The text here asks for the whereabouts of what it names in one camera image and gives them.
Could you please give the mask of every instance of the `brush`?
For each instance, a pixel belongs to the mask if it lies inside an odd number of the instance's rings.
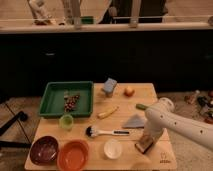
[[[123,130],[112,130],[112,131],[104,131],[98,129],[97,126],[89,126],[86,129],[86,135],[89,137],[96,137],[98,135],[129,135],[129,131],[123,131]]]

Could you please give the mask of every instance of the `brown bowl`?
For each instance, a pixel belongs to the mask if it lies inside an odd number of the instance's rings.
[[[36,165],[49,165],[58,154],[58,142],[54,137],[44,136],[35,141],[30,149],[30,159]]]

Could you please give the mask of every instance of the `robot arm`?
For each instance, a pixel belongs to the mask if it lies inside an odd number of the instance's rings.
[[[174,104],[168,98],[161,98],[148,107],[145,110],[148,121],[136,147],[145,153],[163,134],[163,129],[168,128],[213,151],[213,126],[178,116],[173,111]]]
[[[31,8],[41,16],[42,19],[48,20],[52,18],[44,6],[44,0],[30,0],[29,4]]]

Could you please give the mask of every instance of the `black wall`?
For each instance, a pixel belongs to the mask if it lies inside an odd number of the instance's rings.
[[[0,90],[42,95],[49,81],[152,82],[157,91],[213,88],[213,31],[0,35]]]

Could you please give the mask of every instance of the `small yellow object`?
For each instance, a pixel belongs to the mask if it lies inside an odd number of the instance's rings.
[[[116,110],[118,110],[118,108],[119,107],[116,106],[116,107],[108,109],[106,112],[99,113],[98,114],[98,118],[99,119],[104,119],[104,118],[108,117],[109,115],[111,115],[112,113],[114,113]]]

